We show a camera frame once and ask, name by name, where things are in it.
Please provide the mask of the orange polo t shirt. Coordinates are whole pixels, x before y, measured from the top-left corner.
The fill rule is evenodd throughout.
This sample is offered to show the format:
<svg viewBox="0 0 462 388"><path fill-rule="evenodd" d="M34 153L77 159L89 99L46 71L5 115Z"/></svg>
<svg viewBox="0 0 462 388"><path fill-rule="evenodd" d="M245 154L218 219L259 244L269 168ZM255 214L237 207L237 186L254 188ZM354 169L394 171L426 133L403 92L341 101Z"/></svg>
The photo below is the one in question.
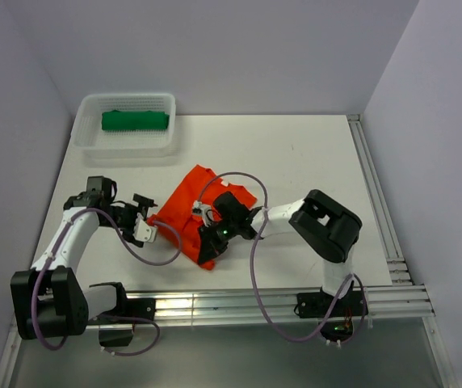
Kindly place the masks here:
<svg viewBox="0 0 462 388"><path fill-rule="evenodd" d="M200 217L192 214L192 205L198 199L206 183L214 178L214 171L201 165L193 167L183 178L178 187L170 195L158 213L149 217L147 223L153 225L155 221L173 227L182 239L182 253L200 268L211 271L215 267L215 260L205 264L198 264L200 253L200 237L198 228L203 225ZM211 204L220 194L230 191L249 209L256 204L257 198L244 186L233 183L223 183L223 179L216 179L204 191L204 204Z"/></svg>

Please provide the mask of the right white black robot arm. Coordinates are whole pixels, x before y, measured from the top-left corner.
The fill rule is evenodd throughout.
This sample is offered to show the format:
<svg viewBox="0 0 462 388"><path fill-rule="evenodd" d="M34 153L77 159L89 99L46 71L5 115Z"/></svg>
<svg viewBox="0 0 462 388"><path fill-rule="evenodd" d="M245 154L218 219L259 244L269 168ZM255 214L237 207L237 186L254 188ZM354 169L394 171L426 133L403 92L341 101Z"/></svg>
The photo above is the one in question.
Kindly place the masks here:
<svg viewBox="0 0 462 388"><path fill-rule="evenodd" d="M324 310L338 315L350 305L348 293L354 282L350 256L362 222L324 192L314 189L303 199L269 209L250 209L231 192L224 192L212 205L196 200L192 214L203 220L198 228L196 263L202 265L222 255L237 236L261 240L296 233L323 259Z"/></svg>

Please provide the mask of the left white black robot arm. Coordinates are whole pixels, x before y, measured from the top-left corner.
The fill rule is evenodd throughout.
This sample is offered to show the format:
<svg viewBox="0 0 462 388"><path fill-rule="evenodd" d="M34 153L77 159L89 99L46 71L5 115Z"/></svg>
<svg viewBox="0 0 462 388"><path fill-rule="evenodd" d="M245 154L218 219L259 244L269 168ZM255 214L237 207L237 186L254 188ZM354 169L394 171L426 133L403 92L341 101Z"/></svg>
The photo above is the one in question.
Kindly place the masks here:
<svg viewBox="0 0 462 388"><path fill-rule="evenodd" d="M146 223L152 199L134 195L129 203L116 199L117 184L91 176L86 189L63 205L61 223L42 256L10 280L15 321L24 340L81 335L90 320L124 321L135 308L120 282L83 289L76 271L86 247L100 228L115 231L125 247L143 247L155 235Z"/></svg>

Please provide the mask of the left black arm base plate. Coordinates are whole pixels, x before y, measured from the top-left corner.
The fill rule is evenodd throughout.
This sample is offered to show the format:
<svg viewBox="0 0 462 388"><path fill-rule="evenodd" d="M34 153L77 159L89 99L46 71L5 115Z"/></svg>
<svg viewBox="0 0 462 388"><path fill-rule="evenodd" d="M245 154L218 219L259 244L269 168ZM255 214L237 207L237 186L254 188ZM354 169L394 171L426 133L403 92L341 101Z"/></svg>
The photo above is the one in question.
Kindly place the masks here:
<svg viewBox="0 0 462 388"><path fill-rule="evenodd" d="M125 299L118 302L112 310L97 316L102 321L111 323L142 323L153 321L156 312L156 300L151 297Z"/></svg>

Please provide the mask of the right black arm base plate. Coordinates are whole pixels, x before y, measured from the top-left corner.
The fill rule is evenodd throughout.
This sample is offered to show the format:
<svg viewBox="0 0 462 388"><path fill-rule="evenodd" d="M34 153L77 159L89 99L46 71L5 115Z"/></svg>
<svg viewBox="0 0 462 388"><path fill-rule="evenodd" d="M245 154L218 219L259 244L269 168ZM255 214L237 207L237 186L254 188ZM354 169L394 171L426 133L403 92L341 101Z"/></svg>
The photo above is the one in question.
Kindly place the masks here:
<svg viewBox="0 0 462 388"><path fill-rule="evenodd" d="M332 300L332 296L322 291L298 293L294 313L302 319L324 318ZM362 293L358 290L350 291L345 297L338 299L330 313L330 317L345 318L348 314L353 317L368 314L367 303L363 300Z"/></svg>

